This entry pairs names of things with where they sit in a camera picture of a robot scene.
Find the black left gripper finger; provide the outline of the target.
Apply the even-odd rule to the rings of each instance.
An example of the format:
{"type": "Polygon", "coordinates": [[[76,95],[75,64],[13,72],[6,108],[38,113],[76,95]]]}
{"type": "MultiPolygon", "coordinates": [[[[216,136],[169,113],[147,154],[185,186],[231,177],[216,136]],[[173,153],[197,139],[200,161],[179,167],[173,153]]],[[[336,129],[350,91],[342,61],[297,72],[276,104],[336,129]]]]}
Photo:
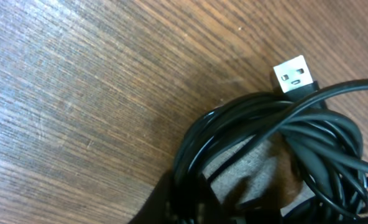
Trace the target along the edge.
{"type": "Polygon", "coordinates": [[[177,187],[168,170],[129,224],[227,224],[231,219],[201,175],[177,187]]]}

